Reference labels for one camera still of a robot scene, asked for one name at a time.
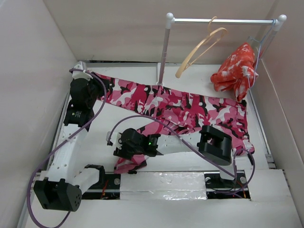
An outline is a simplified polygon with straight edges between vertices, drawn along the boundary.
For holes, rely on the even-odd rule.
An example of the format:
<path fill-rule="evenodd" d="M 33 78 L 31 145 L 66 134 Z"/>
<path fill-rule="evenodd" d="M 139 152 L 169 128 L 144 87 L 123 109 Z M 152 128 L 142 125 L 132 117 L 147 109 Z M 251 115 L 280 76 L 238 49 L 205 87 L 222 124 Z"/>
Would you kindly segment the pink camouflage trousers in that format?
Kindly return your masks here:
<path fill-rule="evenodd" d="M 109 82 L 106 102 L 137 114 L 150 116 L 154 122 L 138 129 L 150 134 L 189 134 L 211 125 L 232 138 L 237 156 L 255 148 L 247 130 L 247 103 L 229 98 L 214 98 L 182 92 L 160 85 L 144 85 L 109 76 L 99 75 Z"/>

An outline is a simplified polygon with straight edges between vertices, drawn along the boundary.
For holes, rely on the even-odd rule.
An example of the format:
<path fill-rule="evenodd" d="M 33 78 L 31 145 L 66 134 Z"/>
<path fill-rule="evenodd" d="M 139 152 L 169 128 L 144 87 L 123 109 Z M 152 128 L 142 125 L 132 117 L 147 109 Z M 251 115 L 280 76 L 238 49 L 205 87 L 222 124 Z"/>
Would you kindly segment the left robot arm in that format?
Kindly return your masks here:
<path fill-rule="evenodd" d="M 34 184 L 34 193 L 42 208 L 60 211 L 77 211 L 82 195 L 90 188 L 105 185 L 102 165 L 88 164 L 76 168 L 76 156 L 94 117 L 97 99 L 109 90 L 106 79 L 74 79 L 70 84 L 70 101 L 67 106 L 60 141 L 64 143 L 54 154 L 45 178 Z"/>

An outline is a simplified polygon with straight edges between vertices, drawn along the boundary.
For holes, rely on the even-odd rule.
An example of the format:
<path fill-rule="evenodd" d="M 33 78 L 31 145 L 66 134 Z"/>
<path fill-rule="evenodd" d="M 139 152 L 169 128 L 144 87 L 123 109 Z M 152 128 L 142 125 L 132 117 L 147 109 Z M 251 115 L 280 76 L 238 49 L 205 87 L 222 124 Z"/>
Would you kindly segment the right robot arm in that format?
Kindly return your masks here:
<path fill-rule="evenodd" d="M 232 138 L 212 127 L 203 126 L 195 133 L 178 136 L 164 134 L 143 135 L 133 128 L 113 133 L 114 155 L 131 160 L 136 155 L 155 157 L 180 152 L 197 152 L 204 160 L 219 168 L 220 183 L 231 187 L 237 181 L 232 159 Z"/>

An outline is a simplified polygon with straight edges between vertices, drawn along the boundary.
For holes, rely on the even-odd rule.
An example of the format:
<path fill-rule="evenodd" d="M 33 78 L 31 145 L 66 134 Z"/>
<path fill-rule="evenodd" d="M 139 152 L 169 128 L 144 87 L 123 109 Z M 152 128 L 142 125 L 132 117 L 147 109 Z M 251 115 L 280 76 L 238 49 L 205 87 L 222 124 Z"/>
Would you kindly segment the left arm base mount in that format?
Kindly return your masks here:
<path fill-rule="evenodd" d="M 104 179 L 91 186 L 83 195 L 83 200 L 119 200 L 121 175 L 105 173 Z"/>

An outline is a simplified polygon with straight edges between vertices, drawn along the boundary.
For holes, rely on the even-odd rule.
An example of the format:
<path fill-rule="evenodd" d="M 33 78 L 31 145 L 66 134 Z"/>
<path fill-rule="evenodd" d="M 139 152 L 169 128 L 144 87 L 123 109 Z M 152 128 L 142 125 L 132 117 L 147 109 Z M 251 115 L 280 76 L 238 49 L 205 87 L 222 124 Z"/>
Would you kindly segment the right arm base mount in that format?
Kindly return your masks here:
<path fill-rule="evenodd" d="M 209 200 L 221 199 L 250 199 L 245 172 L 238 171 L 236 180 L 226 180 L 219 172 L 205 172 L 206 195 Z"/>

